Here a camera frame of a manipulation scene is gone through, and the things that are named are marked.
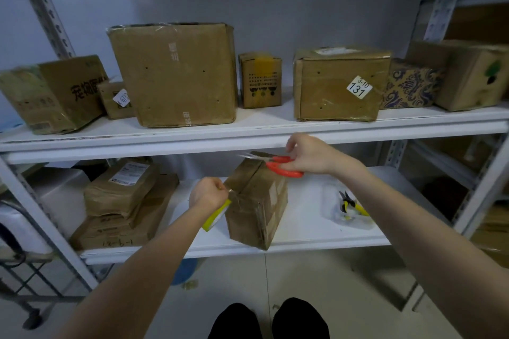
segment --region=forearm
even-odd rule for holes
[[[140,248],[77,307],[59,337],[142,338],[209,213],[190,208]]]
[[[352,169],[336,169],[334,175],[352,190],[461,335],[505,336],[509,276],[503,269],[364,166]]]

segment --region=blue object on floor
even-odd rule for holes
[[[188,281],[196,270],[197,265],[198,259],[182,259],[173,277],[172,285],[177,286]]]

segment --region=person's left hand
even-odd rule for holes
[[[204,207],[210,213],[219,209],[228,198],[228,189],[217,177],[202,178],[189,195],[189,207]]]

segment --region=cart wheel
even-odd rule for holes
[[[23,329],[35,330],[42,323],[41,310],[35,309],[29,313],[29,318],[23,323]]]

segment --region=blue paisley pattern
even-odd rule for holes
[[[435,102],[445,72],[429,68],[392,70],[381,109],[423,108]]]

